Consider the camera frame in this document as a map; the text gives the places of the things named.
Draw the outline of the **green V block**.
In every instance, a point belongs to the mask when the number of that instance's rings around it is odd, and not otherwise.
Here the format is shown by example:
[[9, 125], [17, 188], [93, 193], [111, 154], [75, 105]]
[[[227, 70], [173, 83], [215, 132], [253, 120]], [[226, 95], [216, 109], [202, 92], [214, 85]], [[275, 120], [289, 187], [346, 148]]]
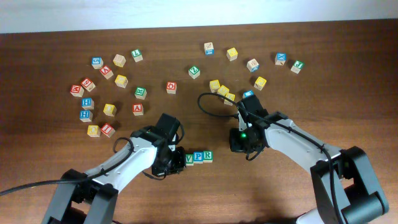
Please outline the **green V block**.
[[193, 166], [194, 165], [193, 154], [186, 154], [185, 155], [185, 165], [186, 166]]

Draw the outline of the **blue P block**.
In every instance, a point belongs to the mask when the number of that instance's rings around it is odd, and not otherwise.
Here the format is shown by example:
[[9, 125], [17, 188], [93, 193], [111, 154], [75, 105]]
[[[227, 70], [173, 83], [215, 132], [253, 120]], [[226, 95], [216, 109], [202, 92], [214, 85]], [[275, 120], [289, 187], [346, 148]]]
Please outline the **blue P block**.
[[204, 152], [194, 152], [193, 153], [193, 163], [202, 164], [204, 161]]

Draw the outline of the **green R block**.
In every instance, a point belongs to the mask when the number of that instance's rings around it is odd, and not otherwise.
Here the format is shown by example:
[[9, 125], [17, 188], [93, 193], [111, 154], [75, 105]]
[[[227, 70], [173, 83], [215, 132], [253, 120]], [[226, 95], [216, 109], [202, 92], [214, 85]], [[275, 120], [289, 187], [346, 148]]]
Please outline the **green R block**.
[[134, 95], [137, 99], [144, 100], [147, 95], [147, 90], [143, 87], [138, 86], [134, 92]]
[[212, 151], [203, 151], [203, 162], [213, 162]]

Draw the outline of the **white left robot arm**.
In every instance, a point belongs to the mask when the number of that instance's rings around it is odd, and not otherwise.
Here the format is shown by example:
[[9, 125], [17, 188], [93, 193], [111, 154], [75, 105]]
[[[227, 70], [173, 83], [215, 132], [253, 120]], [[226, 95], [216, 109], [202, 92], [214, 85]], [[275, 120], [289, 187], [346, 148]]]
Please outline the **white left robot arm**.
[[85, 172], [70, 169], [62, 176], [43, 223], [112, 223], [119, 193], [139, 174], [163, 180], [186, 166], [185, 151], [178, 144], [184, 135], [180, 121], [161, 114], [124, 138], [126, 145], [98, 167]]

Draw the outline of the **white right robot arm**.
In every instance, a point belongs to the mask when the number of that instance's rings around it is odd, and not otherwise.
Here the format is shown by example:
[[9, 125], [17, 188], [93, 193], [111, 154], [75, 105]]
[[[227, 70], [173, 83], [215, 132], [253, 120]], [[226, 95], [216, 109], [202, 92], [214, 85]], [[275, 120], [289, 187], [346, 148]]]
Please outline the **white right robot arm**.
[[291, 223], [369, 223], [385, 215], [389, 204], [367, 154], [342, 149], [299, 128], [281, 112], [268, 113], [256, 95], [237, 104], [238, 128], [229, 134], [230, 149], [251, 161], [264, 149], [279, 151], [310, 173], [316, 208]]

